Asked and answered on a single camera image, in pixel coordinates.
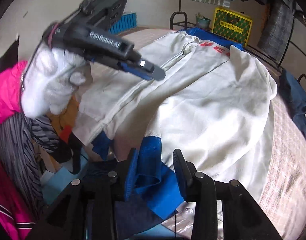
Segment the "pink left sleeve forearm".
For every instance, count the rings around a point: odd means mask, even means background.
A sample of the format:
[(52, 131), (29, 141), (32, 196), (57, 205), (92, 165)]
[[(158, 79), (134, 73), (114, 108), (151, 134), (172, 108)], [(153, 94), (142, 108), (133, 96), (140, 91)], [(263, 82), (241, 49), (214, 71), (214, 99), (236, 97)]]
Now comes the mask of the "pink left sleeve forearm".
[(20, 112), (20, 78), (27, 63), (20, 61), (0, 73), (0, 124)]

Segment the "left hand in white glove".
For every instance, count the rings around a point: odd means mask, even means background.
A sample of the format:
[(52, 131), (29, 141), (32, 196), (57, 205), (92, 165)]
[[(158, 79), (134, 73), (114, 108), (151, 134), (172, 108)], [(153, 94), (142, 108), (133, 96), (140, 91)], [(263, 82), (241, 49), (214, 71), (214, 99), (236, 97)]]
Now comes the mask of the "left hand in white glove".
[(31, 119), (48, 112), (59, 115), (79, 87), (92, 82), (90, 63), (83, 57), (41, 42), (24, 70), (20, 106)]

